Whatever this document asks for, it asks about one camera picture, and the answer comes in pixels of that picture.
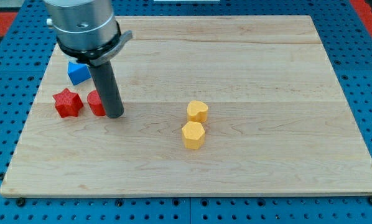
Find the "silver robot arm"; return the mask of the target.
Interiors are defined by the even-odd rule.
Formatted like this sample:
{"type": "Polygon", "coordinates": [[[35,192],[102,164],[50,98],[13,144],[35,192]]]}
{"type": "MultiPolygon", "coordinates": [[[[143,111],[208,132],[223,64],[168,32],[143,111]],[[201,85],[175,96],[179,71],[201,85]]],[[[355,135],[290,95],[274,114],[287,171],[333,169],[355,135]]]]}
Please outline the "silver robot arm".
{"type": "Polygon", "coordinates": [[[122,32],[111,0],[45,0],[50,17],[47,25],[57,34],[57,43],[73,63],[97,67],[114,58],[131,40],[122,32]]]}

